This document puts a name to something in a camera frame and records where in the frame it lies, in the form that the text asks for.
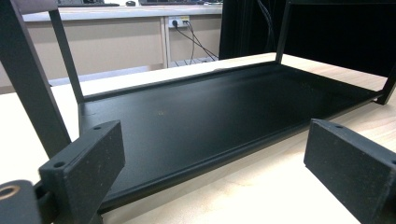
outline shelf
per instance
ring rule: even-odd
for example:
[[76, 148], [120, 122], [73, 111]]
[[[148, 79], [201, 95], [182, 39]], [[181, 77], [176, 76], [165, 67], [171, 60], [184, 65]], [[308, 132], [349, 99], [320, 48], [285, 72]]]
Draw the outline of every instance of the shelf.
[[213, 170], [379, 96], [278, 63], [113, 92], [79, 105], [81, 132], [119, 119], [126, 166], [101, 212]]

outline black panel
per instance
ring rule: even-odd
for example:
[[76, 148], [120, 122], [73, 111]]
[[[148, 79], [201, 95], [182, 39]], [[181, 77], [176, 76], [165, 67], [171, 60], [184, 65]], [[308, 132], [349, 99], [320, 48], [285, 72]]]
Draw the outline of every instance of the black panel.
[[[286, 1], [262, 2], [272, 13], [277, 47]], [[256, 1], [224, 2], [221, 59], [274, 51], [265, 48], [267, 25], [258, 7]], [[291, 12], [287, 54], [383, 77], [387, 77], [396, 64], [394, 3], [293, 5]]]
[[82, 131], [120, 119], [126, 166], [102, 210], [241, 158], [377, 96], [265, 63], [80, 105]]
[[41, 224], [32, 183], [16, 180], [0, 185], [1, 223]]
[[90, 223], [125, 164], [119, 121], [92, 127], [39, 168], [42, 188], [54, 194], [55, 223]]
[[304, 163], [361, 223], [396, 223], [394, 152], [341, 125], [313, 120]]
[[396, 4], [293, 6], [285, 53], [387, 77], [395, 22]]

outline wall socket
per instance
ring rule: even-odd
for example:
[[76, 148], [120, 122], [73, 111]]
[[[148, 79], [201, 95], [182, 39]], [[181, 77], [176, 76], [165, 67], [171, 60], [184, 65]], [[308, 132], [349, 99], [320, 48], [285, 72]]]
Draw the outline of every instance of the wall socket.
[[172, 24], [173, 21], [177, 21], [177, 27], [187, 27], [187, 23], [183, 21], [190, 21], [190, 16], [169, 17], [169, 28], [175, 28]]

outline wooden table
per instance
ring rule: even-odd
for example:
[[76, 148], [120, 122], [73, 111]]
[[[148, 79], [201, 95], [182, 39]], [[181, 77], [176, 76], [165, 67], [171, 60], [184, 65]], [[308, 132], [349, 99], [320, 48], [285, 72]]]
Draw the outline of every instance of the wooden table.
[[[274, 54], [196, 64], [82, 83], [85, 94], [273, 60]], [[284, 64], [371, 90], [385, 82], [324, 63], [284, 56]], [[77, 105], [69, 85], [52, 88], [72, 139]], [[39, 179], [47, 156], [15, 93], [0, 95], [0, 183]], [[396, 98], [368, 104], [332, 120], [396, 151]], [[183, 184], [104, 214], [105, 223], [359, 223], [303, 163], [307, 132]]]

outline desk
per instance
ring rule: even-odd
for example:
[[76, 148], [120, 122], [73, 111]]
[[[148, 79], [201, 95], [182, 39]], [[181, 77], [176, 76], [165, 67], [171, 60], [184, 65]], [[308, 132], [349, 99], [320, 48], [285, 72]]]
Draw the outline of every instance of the desk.
[[[156, 70], [191, 57], [192, 43], [168, 29], [169, 16], [190, 15], [204, 47], [219, 54], [222, 6], [60, 8], [79, 75], [133, 67]], [[48, 13], [23, 16], [48, 79], [67, 77]], [[190, 30], [180, 28], [191, 36]], [[207, 57], [195, 48], [194, 58]], [[0, 64], [0, 93], [11, 92]]]
[[[214, 63], [112, 77], [82, 83], [83, 90], [103, 90], [190, 76], [226, 67], [273, 60], [264, 54]], [[323, 63], [284, 56], [284, 64], [379, 90], [385, 79]], [[70, 86], [52, 88], [73, 139], [78, 137], [77, 105]], [[46, 161], [15, 93], [0, 95], [0, 183], [36, 182]], [[387, 105], [368, 104], [332, 120], [396, 151], [396, 98]], [[307, 132], [244, 159], [104, 214], [105, 223], [359, 223], [304, 167]]]

